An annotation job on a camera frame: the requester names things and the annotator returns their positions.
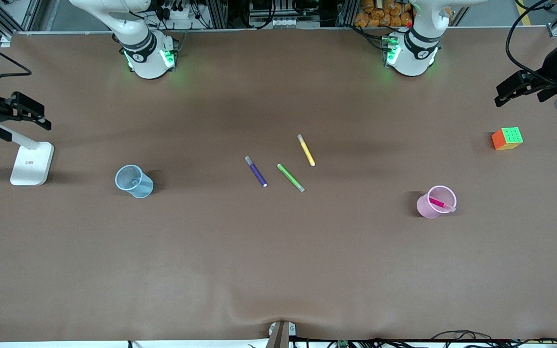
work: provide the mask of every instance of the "yellow marker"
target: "yellow marker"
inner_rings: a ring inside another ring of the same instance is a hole
[[[313,156],[311,156],[311,152],[309,151],[309,147],[307,143],[305,143],[305,139],[302,137],[302,134],[298,134],[298,140],[300,141],[300,145],[302,149],[305,151],[305,155],[307,155],[307,159],[309,163],[311,163],[311,167],[315,167],[315,161],[313,160]]]

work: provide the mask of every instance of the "lamp base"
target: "lamp base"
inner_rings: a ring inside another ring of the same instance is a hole
[[[36,187],[46,181],[55,147],[46,141],[38,142],[36,150],[20,146],[14,161],[10,183],[18,187]]]

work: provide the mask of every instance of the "purple marker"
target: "purple marker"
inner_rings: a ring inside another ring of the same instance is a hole
[[[255,163],[252,163],[252,161],[250,160],[250,157],[248,157],[248,156],[246,156],[244,159],[245,159],[246,163],[248,163],[248,167],[250,168],[250,171],[252,171],[252,173],[255,174],[255,177],[257,178],[257,181],[259,181],[261,186],[267,187],[268,183],[265,182],[264,176],[261,175],[261,172],[259,172],[259,169],[257,169],[257,166],[255,165]]]

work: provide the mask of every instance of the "green led light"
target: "green led light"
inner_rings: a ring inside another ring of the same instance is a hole
[[[388,52],[388,60],[387,60],[387,63],[388,63],[388,64],[394,64],[394,63],[396,63],[396,57],[398,57],[398,54],[399,54],[399,53],[401,53],[401,46],[400,46],[400,44],[396,44],[396,45],[394,46],[394,48],[391,49],[391,50]]]
[[[126,53],[126,51],[124,51],[124,57],[126,57],[126,60],[128,61],[128,66],[130,66],[130,68],[132,69],[132,62],[130,62],[130,57],[128,57],[128,53]]]
[[[163,58],[164,61],[164,65],[168,66],[168,67],[172,67],[174,64],[174,58],[173,58],[173,53],[170,51],[163,51],[161,49],[161,56]]]

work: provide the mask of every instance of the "pink marker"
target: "pink marker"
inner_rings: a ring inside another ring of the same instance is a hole
[[[446,204],[446,203],[444,203],[444,202],[440,202],[440,201],[436,200],[435,198],[429,197],[429,202],[431,202],[431,203],[437,205],[438,207],[442,207],[442,208],[444,208],[444,209],[448,209],[449,211],[456,211],[456,210],[457,210],[457,208],[455,208],[455,207],[453,207],[453,206],[451,206],[451,205],[448,205],[448,204]]]

